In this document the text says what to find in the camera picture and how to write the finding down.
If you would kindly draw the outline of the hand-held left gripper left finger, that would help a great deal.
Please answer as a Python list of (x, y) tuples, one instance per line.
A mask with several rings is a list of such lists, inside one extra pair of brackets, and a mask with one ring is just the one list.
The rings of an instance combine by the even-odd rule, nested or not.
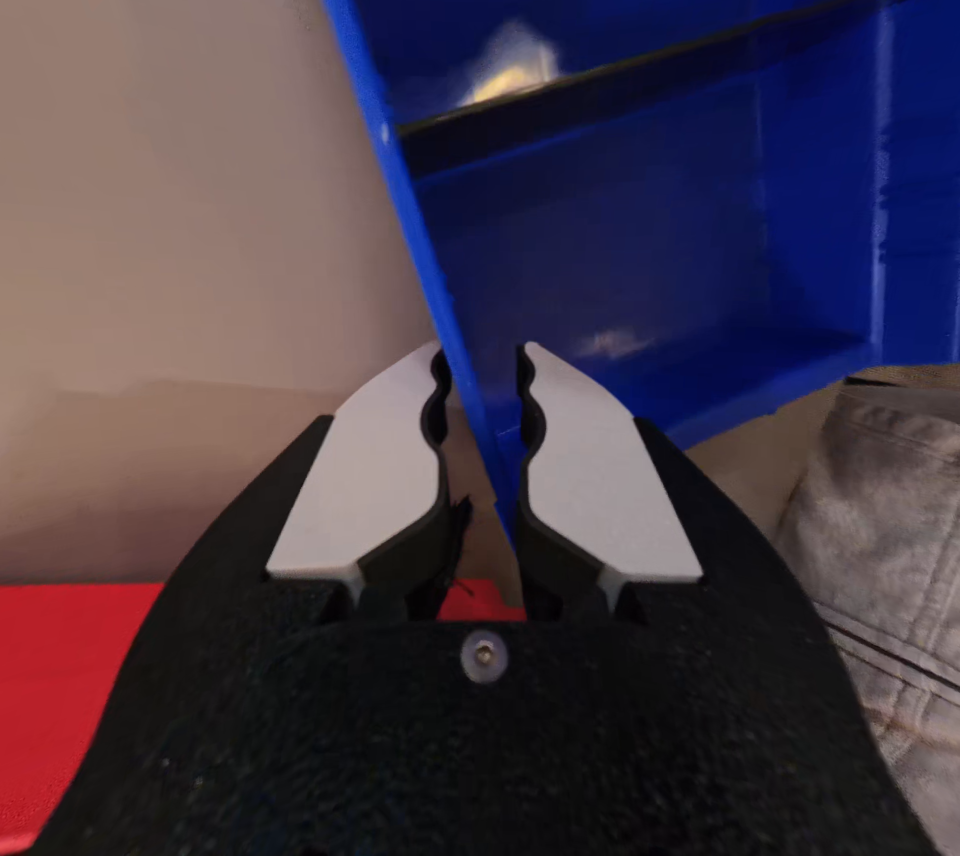
[(332, 416), (266, 563), (282, 585), (327, 583), (354, 612), (436, 620), (474, 507), (454, 500), (443, 445), (450, 366), (426, 343)]

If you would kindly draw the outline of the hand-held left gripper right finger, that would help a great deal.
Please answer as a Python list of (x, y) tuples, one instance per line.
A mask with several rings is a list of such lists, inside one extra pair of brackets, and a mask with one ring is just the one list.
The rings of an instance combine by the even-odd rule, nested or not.
[(517, 348), (515, 551), (527, 611), (614, 615), (626, 586), (704, 571), (629, 409), (539, 343)]

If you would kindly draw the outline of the blue storage bin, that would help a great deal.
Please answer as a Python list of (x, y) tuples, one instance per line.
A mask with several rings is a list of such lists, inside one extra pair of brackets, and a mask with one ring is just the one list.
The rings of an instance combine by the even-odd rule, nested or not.
[(536, 341), (681, 448), (958, 363), (959, 0), (428, 178), (399, 128), (817, 0), (322, 0), (504, 523)]

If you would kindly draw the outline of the red storage bin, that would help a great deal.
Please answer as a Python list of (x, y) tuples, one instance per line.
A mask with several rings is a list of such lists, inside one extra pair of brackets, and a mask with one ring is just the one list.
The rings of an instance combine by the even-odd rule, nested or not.
[(168, 586), (123, 646), (104, 616), (2, 643), (2, 782), (56, 760), (29, 854), (533, 854), (528, 631)]

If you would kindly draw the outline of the pale grey pants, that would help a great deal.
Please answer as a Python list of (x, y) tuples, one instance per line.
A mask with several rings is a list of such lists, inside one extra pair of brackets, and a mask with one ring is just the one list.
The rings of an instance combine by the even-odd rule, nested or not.
[(774, 536), (898, 787), (959, 853), (959, 400), (846, 385)]

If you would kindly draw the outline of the black bin divider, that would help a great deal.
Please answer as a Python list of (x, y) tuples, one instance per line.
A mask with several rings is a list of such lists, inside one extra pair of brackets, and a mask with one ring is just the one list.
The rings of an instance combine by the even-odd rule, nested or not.
[(645, 107), (761, 71), (909, 0), (817, 0), (712, 34), (560, 77), (532, 89), (402, 125), (412, 178), (428, 178), (523, 152)]

